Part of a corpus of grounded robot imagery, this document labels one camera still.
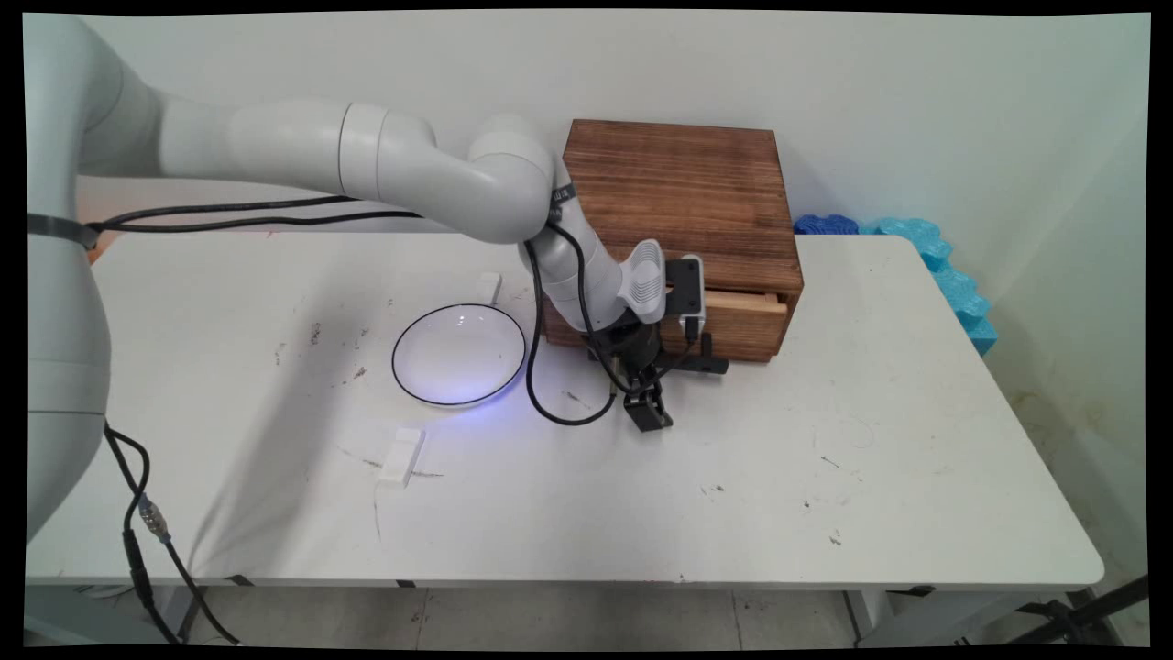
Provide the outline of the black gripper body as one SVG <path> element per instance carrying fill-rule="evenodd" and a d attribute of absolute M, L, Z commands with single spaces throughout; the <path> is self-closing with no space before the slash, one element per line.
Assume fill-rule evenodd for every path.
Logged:
<path fill-rule="evenodd" d="M 662 324 L 644 324 L 633 312 L 601 329 L 601 363 L 623 392 L 647 392 L 657 385 L 662 352 Z"/>

